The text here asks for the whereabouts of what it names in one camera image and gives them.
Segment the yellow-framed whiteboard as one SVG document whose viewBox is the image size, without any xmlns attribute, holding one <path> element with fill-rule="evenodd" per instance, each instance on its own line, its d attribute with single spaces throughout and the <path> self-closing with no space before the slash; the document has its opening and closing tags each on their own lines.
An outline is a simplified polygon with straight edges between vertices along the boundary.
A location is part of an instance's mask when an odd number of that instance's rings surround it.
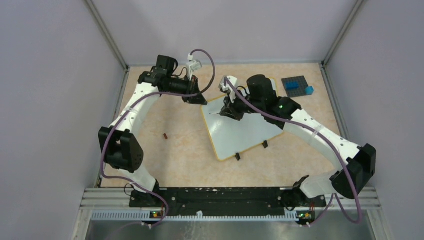
<svg viewBox="0 0 424 240">
<path fill-rule="evenodd" d="M 212 144 L 216 158 L 226 161 L 231 158 L 241 159 L 241 153 L 267 143 L 283 131 L 276 125 L 266 122 L 260 114 L 245 114 L 242 120 L 237 121 L 220 115 L 227 95 L 219 96 L 202 105 L 200 111 Z"/>
</svg>

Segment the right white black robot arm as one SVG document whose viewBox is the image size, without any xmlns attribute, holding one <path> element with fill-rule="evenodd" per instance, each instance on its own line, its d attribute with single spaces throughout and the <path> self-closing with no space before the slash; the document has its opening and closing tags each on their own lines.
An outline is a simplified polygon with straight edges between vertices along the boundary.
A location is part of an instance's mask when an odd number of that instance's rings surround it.
<svg viewBox="0 0 424 240">
<path fill-rule="evenodd" d="M 328 173 L 303 177 L 294 185 L 293 200 L 307 206 L 315 197 L 338 194 L 359 200 L 376 171 L 376 149 L 360 146 L 329 130 L 287 96 L 278 96 L 272 82 L 263 74 L 247 80 L 247 95 L 237 89 L 230 76 L 222 78 L 219 89 L 227 96 L 222 115 L 240 121 L 245 114 L 260 114 L 263 119 L 308 143 L 334 167 Z"/>
</svg>

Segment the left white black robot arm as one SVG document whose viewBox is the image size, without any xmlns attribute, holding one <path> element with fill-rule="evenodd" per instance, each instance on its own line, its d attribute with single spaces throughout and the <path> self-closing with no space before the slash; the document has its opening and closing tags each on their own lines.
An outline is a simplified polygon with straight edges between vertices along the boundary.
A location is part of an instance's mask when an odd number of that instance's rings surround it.
<svg viewBox="0 0 424 240">
<path fill-rule="evenodd" d="M 149 110 L 162 95 L 207 105 L 194 75 L 202 68 L 201 62 L 190 55 L 183 77 L 174 74 L 177 67 L 176 59 L 159 55 L 156 65 L 139 76 L 132 97 L 117 119 L 98 132 L 102 162 L 123 173 L 123 179 L 142 193 L 141 200 L 149 207 L 156 206 L 161 198 L 155 190 L 156 179 L 143 166 L 144 150 L 137 139 Z"/>
</svg>

